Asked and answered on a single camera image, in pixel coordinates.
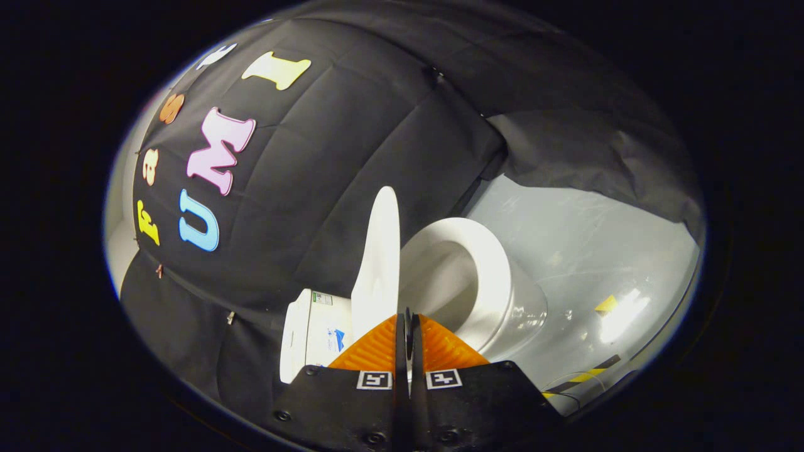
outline toilet lid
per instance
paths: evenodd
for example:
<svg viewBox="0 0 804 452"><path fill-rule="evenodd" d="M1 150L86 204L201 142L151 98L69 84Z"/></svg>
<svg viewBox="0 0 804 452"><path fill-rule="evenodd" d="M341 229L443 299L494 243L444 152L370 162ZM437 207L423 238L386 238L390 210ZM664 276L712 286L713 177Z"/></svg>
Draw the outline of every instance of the toilet lid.
<svg viewBox="0 0 804 452"><path fill-rule="evenodd" d="M396 314L399 275L399 206L393 188L383 187L371 208L363 261L351 293L352 341Z"/></svg>

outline screw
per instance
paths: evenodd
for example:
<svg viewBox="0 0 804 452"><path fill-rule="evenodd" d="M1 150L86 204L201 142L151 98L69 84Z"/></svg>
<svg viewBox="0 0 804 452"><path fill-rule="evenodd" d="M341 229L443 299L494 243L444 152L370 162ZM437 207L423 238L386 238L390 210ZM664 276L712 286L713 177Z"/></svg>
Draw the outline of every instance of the screw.
<svg viewBox="0 0 804 452"><path fill-rule="evenodd" d="M445 444L457 441L457 432L455 430L444 430L438 435L438 441Z"/></svg>
<svg viewBox="0 0 804 452"><path fill-rule="evenodd" d="M366 435L366 442L369 444L381 444L385 442L385 435L379 432L374 432Z"/></svg>
<svg viewBox="0 0 804 452"><path fill-rule="evenodd" d="M290 413L288 413L287 411L277 411L273 415L279 421L282 421L282 422L290 421Z"/></svg>

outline black and yellow striped tape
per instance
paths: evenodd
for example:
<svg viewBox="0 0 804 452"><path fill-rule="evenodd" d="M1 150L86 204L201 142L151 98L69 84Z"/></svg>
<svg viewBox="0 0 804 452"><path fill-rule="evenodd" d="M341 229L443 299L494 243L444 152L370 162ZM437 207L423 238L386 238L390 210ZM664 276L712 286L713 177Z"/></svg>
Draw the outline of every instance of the black and yellow striped tape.
<svg viewBox="0 0 804 452"><path fill-rule="evenodd" d="M606 361L603 361L602 363L598 364L593 369L588 370L587 372L582 372L582 373L578 372L578 373L580 373L580 375L576 376L572 380L565 381L562 384L559 384L557 386L553 386L550 389L542 391L542 395L544 396L544 398L549 399L550 397L553 397L556 394L561 394L562 392L564 392L564 391L566 391L566 390L568 390L568 389L570 389L572 387L575 387L578 384L581 384L581 383L583 383L583 382L585 382L587 380L590 380L590 379L600 375L601 373L605 372L606 369L614 366L619 361L620 361L620 356L619 355L614 355L611 358L608 358Z"/></svg>

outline sticker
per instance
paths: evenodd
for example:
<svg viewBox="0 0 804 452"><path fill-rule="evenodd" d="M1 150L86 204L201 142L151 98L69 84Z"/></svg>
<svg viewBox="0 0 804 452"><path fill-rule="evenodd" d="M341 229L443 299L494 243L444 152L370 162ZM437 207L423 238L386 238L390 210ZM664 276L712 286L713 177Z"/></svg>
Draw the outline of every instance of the sticker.
<svg viewBox="0 0 804 452"><path fill-rule="evenodd" d="M213 64L216 61L220 60L221 58L225 57L226 55L229 54L230 51L232 51L233 48L235 48L236 45L237 43L234 43L229 47L223 46L220 49L207 55L207 58L204 58L203 61L201 61L201 64L199 64L199 66L195 68L195 70L198 71L203 66L209 66L210 64Z"/></svg>
<svg viewBox="0 0 804 452"><path fill-rule="evenodd" d="M271 80L277 84L277 89L282 91L290 87L311 64L310 60L288 61L276 58L273 56L273 52L270 51L254 60L243 72L241 78L246 80L250 76L258 76Z"/></svg>
<svg viewBox="0 0 804 452"><path fill-rule="evenodd" d="M390 372L360 371L357 389L392 389L393 376Z"/></svg>
<svg viewBox="0 0 804 452"><path fill-rule="evenodd" d="M187 194L187 189L184 188L178 196L178 208L182 212L190 211L195 213L207 224L207 233L204 234L187 224L184 217L179 218L178 235L182 237L182 240L189 241L204 251L211 252L218 248L218 220L215 218L215 214L207 206L192 199Z"/></svg>
<svg viewBox="0 0 804 452"><path fill-rule="evenodd" d="M144 233L148 237L154 239L154 243L159 246L159 229L156 227L156 224L151 224L150 215L144 209L144 205L142 200L137 201L137 223L140 227L140 232Z"/></svg>
<svg viewBox="0 0 804 452"><path fill-rule="evenodd" d="M182 105L184 105L184 95L179 94L176 96L175 94L171 94L170 97L167 98L167 101L165 101L165 106L162 107L162 111L159 112L159 121L165 124L173 122L173 120L176 119L176 115L178 115L178 111L182 109Z"/></svg>
<svg viewBox="0 0 804 452"><path fill-rule="evenodd" d="M326 345L329 351L335 351L338 349L338 353L343 351L343 336L346 333L340 331L338 328L327 328L326 329Z"/></svg>
<svg viewBox="0 0 804 452"><path fill-rule="evenodd" d="M157 163L159 163L159 149L148 149L146 156L142 158L142 178L149 186L154 185Z"/></svg>
<svg viewBox="0 0 804 452"><path fill-rule="evenodd" d="M597 305L595 312L597 312L601 317L605 317L616 307L617 299L614 298L614 295L609 295L609 297L603 303Z"/></svg>
<svg viewBox="0 0 804 452"><path fill-rule="evenodd" d="M320 303L323 305L332 306L332 295L313 292L313 303Z"/></svg>
<svg viewBox="0 0 804 452"><path fill-rule="evenodd" d="M235 166L237 159L224 142L232 145L235 152L241 152L255 128L256 121L253 119L238 121L220 114L218 108L213 107L201 124L201 133L207 139L209 147L190 154L187 160L187 177L201 176L216 185L221 195L228 195L232 189L232 172L220 172L215 168Z"/></svg>
<svg viewBox="0 0 804 452"><path fill-rule="evenodd" d="M594 368L589 369L588 372L575 372L575 373L580 373L580 375L575 377L575 378L573 378L570 381L565 381L562 384L559 384L557 386L553 386L552 388L545 390L544 392L542 392L542 395L544 396L544 398L549 399L550 397L553 397L556 394L561 394L562 392L564 392L564 391L566 391L566 390L568 390L570 388L573 388L573 387L577 386L578 384L581 384L581 383L583 383L583 382L585 382L587 380L591 380L592 378L600 375L606 369L614 366L619 361L620 361L620 356L619 355L614 355L611 358L608 358L606 361L603 361L602 363L598 364Z"/></svg>
<svg viewBox="0 0 804 452"><path fill-rule="evenodd" d="M458 388L463 386L461 376L457 374L457 369L425 372L425 377L427 378L427 389Z"/></svg>

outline gray floor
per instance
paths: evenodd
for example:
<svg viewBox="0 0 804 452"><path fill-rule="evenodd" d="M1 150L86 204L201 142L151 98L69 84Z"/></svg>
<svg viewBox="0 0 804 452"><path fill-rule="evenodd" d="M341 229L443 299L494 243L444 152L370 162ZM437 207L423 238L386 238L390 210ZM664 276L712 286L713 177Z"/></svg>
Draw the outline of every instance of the gray floor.
<svg viewBox="0 0 804 452"><path fill-rule="evenodd" d="M586 380L565 393L585 405L641 364L630 361L665 325L690 284L699 248L682 224L602 195L485 183L466 209L484 224L548 298L548 316L514 360L540 389ZM609 296L617 308L595 308ZM621 360L592 371L613 355ZM569 397L550 402L563 414Z"/></svg>

